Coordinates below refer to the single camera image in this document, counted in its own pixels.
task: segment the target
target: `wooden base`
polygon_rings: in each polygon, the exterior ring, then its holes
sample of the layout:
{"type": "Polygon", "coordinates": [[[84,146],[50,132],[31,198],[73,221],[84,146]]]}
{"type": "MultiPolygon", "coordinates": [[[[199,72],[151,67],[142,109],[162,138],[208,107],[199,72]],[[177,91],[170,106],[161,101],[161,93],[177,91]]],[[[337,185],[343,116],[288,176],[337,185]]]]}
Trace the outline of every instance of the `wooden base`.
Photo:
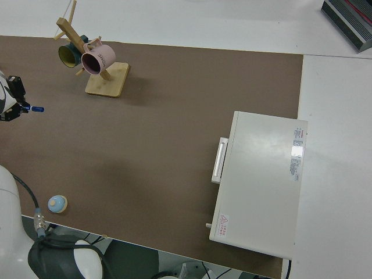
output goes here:
{"type": "Polygon", "coordinates": [[[88,80],[86,93],[105,97],[118,98],[126,80],[129,64],[115,62],[107,71],[111,75],[111,80],[104,80],[100,75],[91,75],[88,80]]]}

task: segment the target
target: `small round object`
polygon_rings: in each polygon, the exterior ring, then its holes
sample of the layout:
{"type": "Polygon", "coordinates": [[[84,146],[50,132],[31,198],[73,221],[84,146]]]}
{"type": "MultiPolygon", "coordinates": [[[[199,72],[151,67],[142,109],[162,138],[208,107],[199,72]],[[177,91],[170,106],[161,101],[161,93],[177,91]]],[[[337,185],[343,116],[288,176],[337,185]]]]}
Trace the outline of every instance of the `small round object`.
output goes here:
{"type": "Polygon", "coordinates": [[[65,196],[57,195],[49,199],[48,208],[51,212],[61,213],[67,207],[67,199],[65,196]]]}

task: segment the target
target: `warning label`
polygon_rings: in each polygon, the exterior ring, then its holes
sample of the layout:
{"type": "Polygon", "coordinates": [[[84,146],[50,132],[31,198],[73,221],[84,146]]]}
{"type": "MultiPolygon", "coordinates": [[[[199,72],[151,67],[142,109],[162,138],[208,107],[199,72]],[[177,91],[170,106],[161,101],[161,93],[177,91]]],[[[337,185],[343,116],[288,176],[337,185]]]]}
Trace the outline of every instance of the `warning label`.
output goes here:
{"type": "Polygon", "coordinates": [[[297,128],[294,131],[293,145],[291,151],[291,165],[289,173],[291,180],[299,181],[302,172],[301,160],[303,158],[303,138],[305,131],[302,128],[297,128]]]}
{"type": "Polygon", "coordinates": [[[227,226],[228,226],[228,215],[220,214],[219,216],[219,225],[218,225],[218,232],[217,236],[219,237],[226,237],[227,234],[227,226]]]}

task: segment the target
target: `brown table mat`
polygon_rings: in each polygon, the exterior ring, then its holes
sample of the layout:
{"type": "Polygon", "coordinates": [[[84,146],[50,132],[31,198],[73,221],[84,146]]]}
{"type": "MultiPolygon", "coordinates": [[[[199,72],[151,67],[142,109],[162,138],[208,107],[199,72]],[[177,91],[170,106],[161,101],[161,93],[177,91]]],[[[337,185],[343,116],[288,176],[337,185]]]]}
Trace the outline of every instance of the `brown table mat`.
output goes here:
{"type": "MultiPolygon", "coordinates": [[[[218,192],[210,179],[219,138],[234,111],[296,118],[302,55],[109,42],[131,66],[113,99],[84,92],[89,75],[60,62],[63,44],[0,37],[0,69],[45,107],[0,122],[0,164],[29,184],[46,219],[280,278],[281,259],[210,241],[205,223],[218,192]],[[69,201],[62,214],[47,209],[56,194],[69,201]]],[[[21,188],[20,198],[32,216],[21,188]]]]}

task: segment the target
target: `white table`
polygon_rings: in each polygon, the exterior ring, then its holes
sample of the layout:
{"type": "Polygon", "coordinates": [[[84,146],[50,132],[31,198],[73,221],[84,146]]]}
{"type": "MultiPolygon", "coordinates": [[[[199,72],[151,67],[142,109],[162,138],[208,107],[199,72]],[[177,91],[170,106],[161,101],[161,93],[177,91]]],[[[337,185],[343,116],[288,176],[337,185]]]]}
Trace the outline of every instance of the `white table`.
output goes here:
{"type": "MultiPolygon", "coordinates": [[[[67,3],[2,0],[0,35],[53,37],[67,3]]],[[[309,121],[309,135],[291,278],[366,278],[372,273],[372,49],[356,53],[321,4],[79,0],[73,26],[107,41],[305,54],[298,118],[309,121]]]]}

